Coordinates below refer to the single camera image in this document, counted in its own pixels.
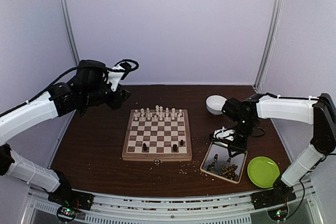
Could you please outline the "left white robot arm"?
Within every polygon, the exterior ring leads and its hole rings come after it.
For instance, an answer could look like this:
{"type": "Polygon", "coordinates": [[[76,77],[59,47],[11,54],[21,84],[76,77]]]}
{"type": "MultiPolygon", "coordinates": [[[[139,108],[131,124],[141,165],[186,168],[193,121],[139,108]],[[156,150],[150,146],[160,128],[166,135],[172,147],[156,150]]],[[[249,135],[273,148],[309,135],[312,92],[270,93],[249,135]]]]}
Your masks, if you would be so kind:
{"type": "Polygon", "coordinates": [[[28,184],[37,185],[64,205],[71,205],[75,192],[60,172],[43,168],[18,155],[8,141],[19,133],[42,122],[60,118],[73,111],[84,116],[92,106],[106,104],[116,110],[131,93],[119,82],[139,67],[136,61],[123,59],[112,68],[95,60],[82,60],[61,76],[75,71],[67,82],[56,78],[33,98],[1,113],[1,175],[13,176],[28,184]]]}

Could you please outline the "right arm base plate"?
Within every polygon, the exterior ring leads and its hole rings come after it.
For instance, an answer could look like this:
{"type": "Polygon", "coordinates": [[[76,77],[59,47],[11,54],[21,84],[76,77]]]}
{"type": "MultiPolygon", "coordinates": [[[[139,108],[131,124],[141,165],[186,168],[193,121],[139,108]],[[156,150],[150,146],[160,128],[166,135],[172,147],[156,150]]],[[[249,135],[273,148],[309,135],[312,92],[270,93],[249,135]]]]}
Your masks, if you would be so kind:
{"type": "Polygon", "coordinates": [[[255,210],[285,204],[286,202],[295,200],[296,198],[296,194],[293,192],[278,194],[274,192],[274,189],[259,191],[251,194],[251,201],[255,210]]]}

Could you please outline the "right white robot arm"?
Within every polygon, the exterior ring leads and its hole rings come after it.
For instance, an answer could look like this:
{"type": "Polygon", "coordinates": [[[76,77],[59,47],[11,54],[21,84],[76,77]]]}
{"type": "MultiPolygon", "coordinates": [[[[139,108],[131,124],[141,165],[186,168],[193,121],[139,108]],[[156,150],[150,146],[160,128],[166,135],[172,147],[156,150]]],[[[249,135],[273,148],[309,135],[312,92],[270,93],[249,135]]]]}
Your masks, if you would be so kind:
{"type": "Polygon", "coordinates": [[[282,97],[271,93],[258,93],[244,101],[226,99],[221,112],[237,124],[218,134],[227,144],[230,154],[243,153],[248,140],[261,119],[277,119],[300,122],[313,127],[308,146],[277,180],[277,186],[269,192],[272,203],[279,204],[289,196],[289,187],[295,185],[325,156],[335,151],[335,105],[329,94],[317,97],[282,97]]]}

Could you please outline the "wooden chess board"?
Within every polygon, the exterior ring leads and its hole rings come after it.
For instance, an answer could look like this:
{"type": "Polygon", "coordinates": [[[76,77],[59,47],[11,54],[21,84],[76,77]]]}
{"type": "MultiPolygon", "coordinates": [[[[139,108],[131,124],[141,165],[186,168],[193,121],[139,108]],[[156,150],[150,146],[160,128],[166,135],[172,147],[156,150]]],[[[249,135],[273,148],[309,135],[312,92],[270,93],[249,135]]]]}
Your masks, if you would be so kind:
{"type": "Polygon", "coordinates": [[[192,144],[188,111],[181,121],[134,121],[130,117],[125,135],[122,159],[124,161],[151,162],[156,159],[167,162],[192,160],[192,144]],[[142,152],[142,145],[148,147],[142,152]],[[172,147],[178,145],[178,152],[173,153],[172,147]]]}

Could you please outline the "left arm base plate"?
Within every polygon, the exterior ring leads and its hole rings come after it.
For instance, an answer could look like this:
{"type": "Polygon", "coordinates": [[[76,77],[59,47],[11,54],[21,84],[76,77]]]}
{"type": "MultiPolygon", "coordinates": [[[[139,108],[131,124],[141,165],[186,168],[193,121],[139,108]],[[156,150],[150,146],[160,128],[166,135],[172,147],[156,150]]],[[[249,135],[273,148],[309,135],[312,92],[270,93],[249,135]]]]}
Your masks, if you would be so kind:
{"type": "Polygon", "coordinates": [[[59,195],[48,193],[48,200],[61,206],[75,210],[90,210],[93,203],[94,195],[79,191],[72,191],[69,195],[59,195]]]}

